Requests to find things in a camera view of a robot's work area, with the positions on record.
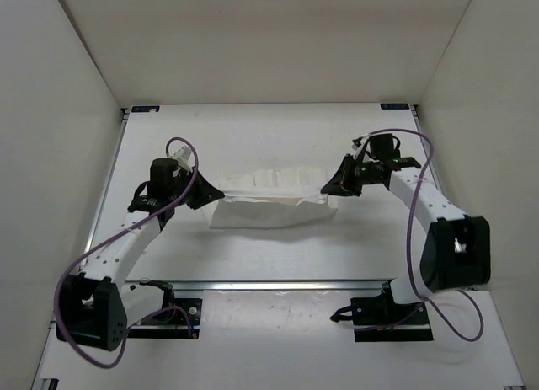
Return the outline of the white pleated skirt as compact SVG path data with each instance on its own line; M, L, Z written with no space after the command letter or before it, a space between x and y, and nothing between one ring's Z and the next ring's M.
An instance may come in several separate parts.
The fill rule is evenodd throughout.
M273 229L332 218L338 200L321 192L328 171L317 167L258 169L223 177L225 197L202 209L210 229Z

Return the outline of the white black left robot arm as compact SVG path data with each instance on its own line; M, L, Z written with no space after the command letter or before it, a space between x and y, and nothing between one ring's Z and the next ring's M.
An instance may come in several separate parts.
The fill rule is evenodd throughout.
M86 253L87 263L70 268L54 298L56 336L75 349L112 351L136 322L152 315L166 321L179 313L172 286L146 278L125 285L147 248L177 209L198 211L207 233L267 235L331 220L338 202L323 186L322 167L262 168L211 184L187 147L152 161L149 178L136 188L120 230Z

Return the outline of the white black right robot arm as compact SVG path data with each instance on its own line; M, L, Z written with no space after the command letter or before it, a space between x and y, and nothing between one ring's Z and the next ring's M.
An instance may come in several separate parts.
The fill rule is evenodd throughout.
M353 148L355 186L384 184L408 208L407 274L389 281L389 294L377 303L381 319L396 323L408 304L490 281L490 226L484 217L469 216L447 199L427 178L429 165L401 157L389 131L360 136Z

